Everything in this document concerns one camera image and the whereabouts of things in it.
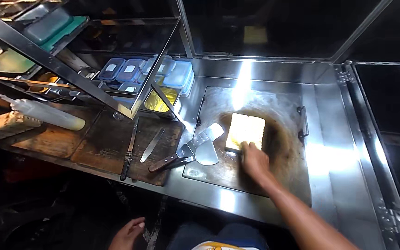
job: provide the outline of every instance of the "person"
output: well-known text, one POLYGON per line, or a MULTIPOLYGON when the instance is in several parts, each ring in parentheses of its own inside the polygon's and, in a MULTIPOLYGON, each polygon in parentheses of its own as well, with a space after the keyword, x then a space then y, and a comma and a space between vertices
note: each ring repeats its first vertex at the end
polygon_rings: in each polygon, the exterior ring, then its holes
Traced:
MULTIPOLYGON (((254 143, 242 143, 245 172, 268 194, 302 250, 357 250, 350 241, 301 200, 287 191, 269 170, 269 158, 254 143)), ((134 240, 144 229, 144 218, 131 220, 117 234, 109 250, 132 250, 134 240)), ((170 242, 169 250, 268 249, 258 231, 250 226, 232 224, 212 235, 196 225, 182 225, 170 242)))

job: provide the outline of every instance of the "white label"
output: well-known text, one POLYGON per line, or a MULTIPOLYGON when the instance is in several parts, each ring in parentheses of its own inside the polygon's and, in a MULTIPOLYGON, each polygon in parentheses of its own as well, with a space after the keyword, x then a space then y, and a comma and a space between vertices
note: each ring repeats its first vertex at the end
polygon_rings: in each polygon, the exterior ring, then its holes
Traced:
POLYGON ((116 64, 109 64, 109 66, 106 68, 106 71, 114 71, 116 67, 116 64))
POLYGON ((126 91, 128 91, 128 92, 134 92, 135 89, 136 89, 136 87, 127 87, 127 88, 126 88, 126 91))
POLYGON ((125 72, 132 72, 132 71, 134 71, 134 69, 135 69, 135 65, 128 65, 125 68, 125 72))

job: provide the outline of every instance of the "hand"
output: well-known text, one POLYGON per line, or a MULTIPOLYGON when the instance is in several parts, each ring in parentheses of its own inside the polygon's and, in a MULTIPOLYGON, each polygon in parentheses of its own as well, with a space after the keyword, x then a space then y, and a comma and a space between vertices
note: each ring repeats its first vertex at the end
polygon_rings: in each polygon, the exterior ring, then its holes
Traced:
POLYGON ((244 141, 241 148, 243 151, 243 169, 249 176, 259 182, 264 176, 270 174, 268 156, 259 150, 253 142, 248 145, 244 141))
POLYGON ((135 239, 143 230, 144 217, 129 221, 116 233, 108 250, 132 250, 135 239))

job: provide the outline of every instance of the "jeans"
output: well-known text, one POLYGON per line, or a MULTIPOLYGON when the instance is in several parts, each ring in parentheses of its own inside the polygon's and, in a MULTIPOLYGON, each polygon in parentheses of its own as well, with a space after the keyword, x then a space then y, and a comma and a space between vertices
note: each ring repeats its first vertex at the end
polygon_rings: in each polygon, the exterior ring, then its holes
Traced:
POLYGON ((244 224, 228 224, 218 235, 195 223, 182 224, 168 245, 168 250, 191 250, 204 241, 216 241, 237 247, 267 250, 268 245, 259 231, 244 224))

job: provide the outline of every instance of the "wooden handle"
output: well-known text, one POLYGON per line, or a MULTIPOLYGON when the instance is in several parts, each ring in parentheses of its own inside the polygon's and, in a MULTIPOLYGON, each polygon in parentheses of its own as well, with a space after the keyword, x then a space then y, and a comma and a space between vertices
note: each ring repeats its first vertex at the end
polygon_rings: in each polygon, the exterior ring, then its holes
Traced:
POLYGON ((149 172, 153 173, 153 172, 163 168, 167 164, 175 161, 175 159, 177 159, 177 158, 178 158, 177 154, 173 154, 171 156, 164 158, 163 160, 159 160, 158 162, 149 166, 149 172))

